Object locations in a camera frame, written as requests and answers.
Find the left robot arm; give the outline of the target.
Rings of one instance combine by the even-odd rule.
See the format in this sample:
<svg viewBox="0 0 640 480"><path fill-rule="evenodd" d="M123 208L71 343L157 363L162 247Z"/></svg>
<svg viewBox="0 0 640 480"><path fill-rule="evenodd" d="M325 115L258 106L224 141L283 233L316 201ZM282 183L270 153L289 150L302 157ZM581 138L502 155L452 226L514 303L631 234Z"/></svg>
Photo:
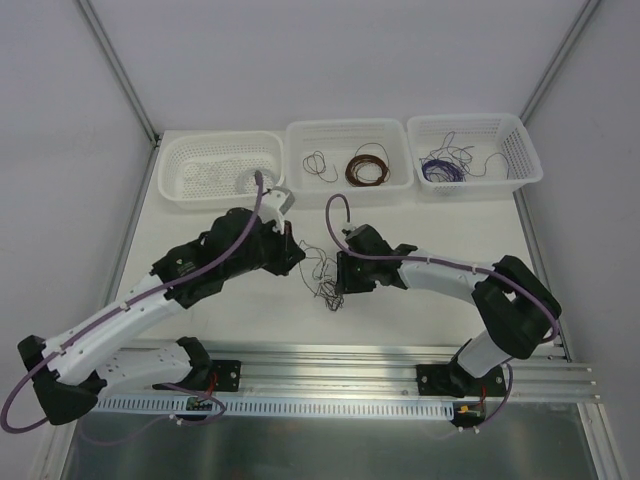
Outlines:
<svg viewBox="0 0 640 480"><path fill-rule="evenodd" d="M56 337L24 338L18 351L46 422L73 422L100 399L138 387L208 391L221 378L219 364L197 338L147 352L125 352L125 344L220 293L228 280L256 270L286 276L304 257L290 221L234 208L170 249L123 299Z"/></svg>

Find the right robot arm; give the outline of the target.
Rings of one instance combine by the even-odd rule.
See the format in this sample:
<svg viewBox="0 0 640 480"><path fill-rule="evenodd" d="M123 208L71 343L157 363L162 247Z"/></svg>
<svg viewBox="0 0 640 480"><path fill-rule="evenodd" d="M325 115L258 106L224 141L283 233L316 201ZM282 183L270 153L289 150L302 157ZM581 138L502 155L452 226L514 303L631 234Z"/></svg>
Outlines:
<svg viewBox="0 0 640 480"><path fill-rule="evenodd" d="M483 331L448 363L424 367L424 387L432 395L470 395L492 370L511 359L528 359L559 333L560 303L515 256L472 265L435 257L410 244L391 247L368 224L346 229L343 235L336 255L339 294L386 286L431 291L476 307Z"/></svg>

